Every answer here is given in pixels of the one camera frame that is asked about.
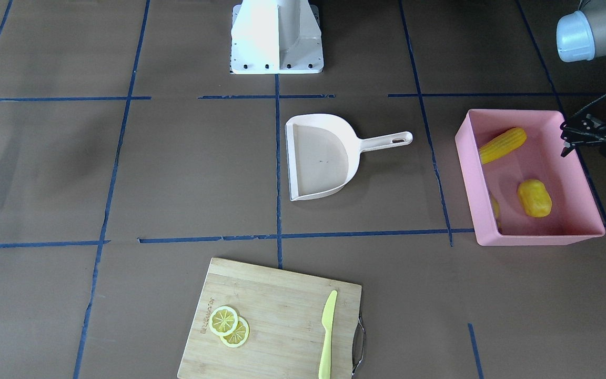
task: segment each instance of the pink box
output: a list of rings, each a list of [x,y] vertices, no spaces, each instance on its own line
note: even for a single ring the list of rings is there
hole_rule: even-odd
[[[604,225],[577,154],[562,158],[557,111],[471,109],[455,136],[476,241],[483,246],[568,245],[604,235]],[[527,141],[510,154],[481,165],[479,146],[512,127]],[[544,182],[553,200],[551,214],[527,216],[517,189],[527,179]],[[500,204],[497,228],[490,193]]]

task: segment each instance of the knife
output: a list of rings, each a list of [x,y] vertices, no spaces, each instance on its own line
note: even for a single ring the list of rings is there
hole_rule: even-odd
[[[324,345],[322,346],[322,358],[319,360],[319,379],[330,379],[331,377],[331,329],[334,327],[334,310],[336,308],[336,297],[338,292],[331,291],[327,304],[322,312],[322,326],[324,326]]]

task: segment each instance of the knife handle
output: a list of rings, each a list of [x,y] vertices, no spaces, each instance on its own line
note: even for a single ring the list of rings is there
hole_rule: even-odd
[[[322,359],[319,361],[319,379],[331,378],[331,331],[324,333],[324,345],[322,346]]]

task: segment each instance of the cutting board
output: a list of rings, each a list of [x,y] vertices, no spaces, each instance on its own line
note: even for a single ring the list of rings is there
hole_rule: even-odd
[[[338,291],[331,339],[331,377],[352,372],[352,342],[361,286],[291,271],[212,258],[190,327],[179,379],[316,379],[324,341],[322,310]],[[207,327],[213,309],[233,307],[249,337],[226,347]]]

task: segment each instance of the white dustpan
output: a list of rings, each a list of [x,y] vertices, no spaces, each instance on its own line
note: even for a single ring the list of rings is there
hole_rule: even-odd
[[[413,141],[410,132],[360,139],[346,120],[321,113],[292,117],[285,134],[291,201],[335,194],[357,172],[361,153]]]

